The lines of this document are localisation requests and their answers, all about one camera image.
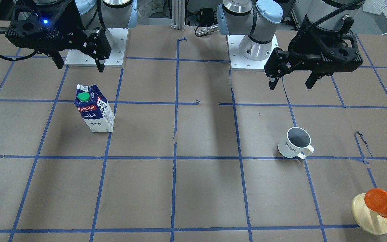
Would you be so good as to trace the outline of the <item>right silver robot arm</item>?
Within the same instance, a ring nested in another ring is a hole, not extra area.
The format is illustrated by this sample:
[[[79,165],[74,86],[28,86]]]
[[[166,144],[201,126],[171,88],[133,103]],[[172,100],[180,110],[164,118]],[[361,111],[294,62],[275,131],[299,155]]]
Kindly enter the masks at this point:
[[[5,37],[16,47],[51,58],[61,69],[61,51],[78,50],[99,72],[120,55],[115,29],[137,26],[135,0],[20,0]]]

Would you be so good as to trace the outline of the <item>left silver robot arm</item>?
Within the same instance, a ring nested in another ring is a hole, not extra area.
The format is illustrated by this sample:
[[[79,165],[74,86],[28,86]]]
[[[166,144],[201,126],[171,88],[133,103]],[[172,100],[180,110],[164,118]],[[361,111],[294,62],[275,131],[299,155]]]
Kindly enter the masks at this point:
[[[242,56],[261,61],[268,58],[264,71],[269,87],[296,70],[309,70],[307,89],[324,76],[353,72],[363,59],[350,29],[363,0],[313,0],[288,50],[272,47],[277,25],[283,18],[282,7],[273,0],[224,0],[217,9],[220,34],[243,35]]]

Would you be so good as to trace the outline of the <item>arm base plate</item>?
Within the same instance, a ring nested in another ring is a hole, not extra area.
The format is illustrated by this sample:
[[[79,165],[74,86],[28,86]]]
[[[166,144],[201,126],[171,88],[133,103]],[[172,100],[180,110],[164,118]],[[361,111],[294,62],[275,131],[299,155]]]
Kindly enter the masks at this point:
[[[76,67],[97,67],[95,57],[105,56],[105,67],[124,67],[128,29],[102,29],[87,31],[89,39],[82,50],[69,50],[65,65]]]
[[[271,42],[255,43],[247,35],[228,35],[228,52],[231,70],[233,71],[260,71],[264,72],[264,66],[271,56],[274,48],[278,47],[277,38],[274,35]]]

